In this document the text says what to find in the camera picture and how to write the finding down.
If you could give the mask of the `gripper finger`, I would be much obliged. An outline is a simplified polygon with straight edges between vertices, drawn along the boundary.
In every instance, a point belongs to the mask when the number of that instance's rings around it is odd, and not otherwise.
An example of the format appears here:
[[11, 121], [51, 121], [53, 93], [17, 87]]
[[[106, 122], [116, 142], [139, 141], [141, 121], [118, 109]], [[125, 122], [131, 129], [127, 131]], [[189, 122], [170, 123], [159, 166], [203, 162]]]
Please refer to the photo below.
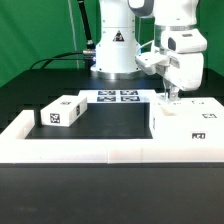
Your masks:
[[179, 100], [179, 88], [171, 82], [167, 83], [166, 91], [168, 94], [168, 99], [171, 101]]

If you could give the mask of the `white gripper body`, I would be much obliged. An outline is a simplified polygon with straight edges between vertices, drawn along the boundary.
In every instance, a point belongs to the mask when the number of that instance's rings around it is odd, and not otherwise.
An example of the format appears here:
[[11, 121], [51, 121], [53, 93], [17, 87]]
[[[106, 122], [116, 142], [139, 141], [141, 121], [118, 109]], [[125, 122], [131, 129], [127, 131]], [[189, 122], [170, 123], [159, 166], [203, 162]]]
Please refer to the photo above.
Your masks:
[[156, 72], [183, 91], [199, 88], [202, 81], [207, 41], [198, 29], [165, 30], [161, 33], [159, 53], [165, 62], [156, 64]]

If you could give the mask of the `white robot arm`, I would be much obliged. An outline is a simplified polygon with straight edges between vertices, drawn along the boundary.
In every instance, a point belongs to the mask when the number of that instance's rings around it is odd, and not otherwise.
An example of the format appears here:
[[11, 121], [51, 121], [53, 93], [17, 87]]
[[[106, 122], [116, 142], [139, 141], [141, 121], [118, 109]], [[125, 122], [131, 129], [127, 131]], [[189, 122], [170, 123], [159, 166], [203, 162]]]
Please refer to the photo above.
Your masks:
[[[207, 41], [196, 28], [199, 0], [99, 0], [101, 39], [91, 74], [104, 79], [130, 79], [141, 73], [163, 77], [165, 96], [193, 91], [202, 81]], [[154, 20], [151, 50], [135, 38], [135, 19]]]

